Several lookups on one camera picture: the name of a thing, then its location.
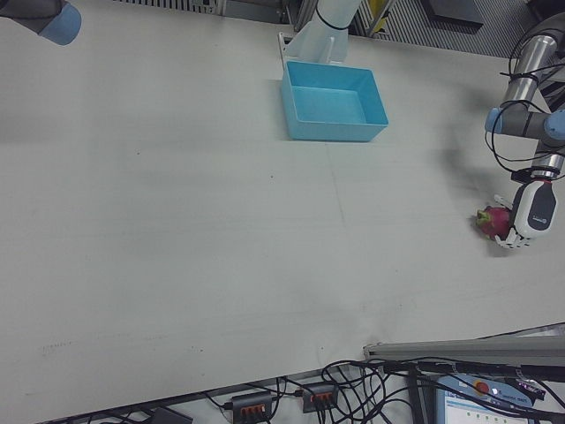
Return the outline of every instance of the red switch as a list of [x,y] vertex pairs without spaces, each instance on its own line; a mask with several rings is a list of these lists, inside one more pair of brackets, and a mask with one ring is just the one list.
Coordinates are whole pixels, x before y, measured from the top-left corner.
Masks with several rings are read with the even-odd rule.
[[488,393],[488,384],[486,384],[485,382],[481,382],[480,380],[476,381],[475,384],[475,390],[477,391],[477,393],[480,396],[484,396],[485,394]]

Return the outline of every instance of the white table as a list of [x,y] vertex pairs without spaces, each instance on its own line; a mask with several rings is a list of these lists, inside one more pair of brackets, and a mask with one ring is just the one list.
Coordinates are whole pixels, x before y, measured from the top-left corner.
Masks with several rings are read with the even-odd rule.
[[565,212],[521,252],[472,225],[517,189],[483,142],[505,61],[351,40],[390,127],[292,141],[280,27],[76,5],[67,48],[0,26],[1,422],[562,321]]

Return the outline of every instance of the control panel screen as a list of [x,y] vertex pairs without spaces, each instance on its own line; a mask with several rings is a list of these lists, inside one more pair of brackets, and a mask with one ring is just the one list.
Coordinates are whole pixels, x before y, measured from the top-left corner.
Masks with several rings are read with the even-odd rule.
[[463,399],[445,394],[445,424],[528,424],[525,418],[510,418]]

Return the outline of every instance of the blue plastic bin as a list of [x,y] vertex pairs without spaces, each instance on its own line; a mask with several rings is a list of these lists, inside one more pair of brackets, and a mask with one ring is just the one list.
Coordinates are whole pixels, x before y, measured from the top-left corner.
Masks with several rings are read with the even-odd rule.
[[370,141],[388,125],[367,69],[287,62],[281,90],[293,139]]

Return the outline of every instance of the metal frame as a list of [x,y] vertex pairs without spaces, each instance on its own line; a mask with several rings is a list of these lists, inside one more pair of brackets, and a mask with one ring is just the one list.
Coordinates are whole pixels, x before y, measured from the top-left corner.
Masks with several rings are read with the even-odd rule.
[[443,357],[492,364],[565,367],[565,337],[515,337],[400,344],[370,344],[368,360]]

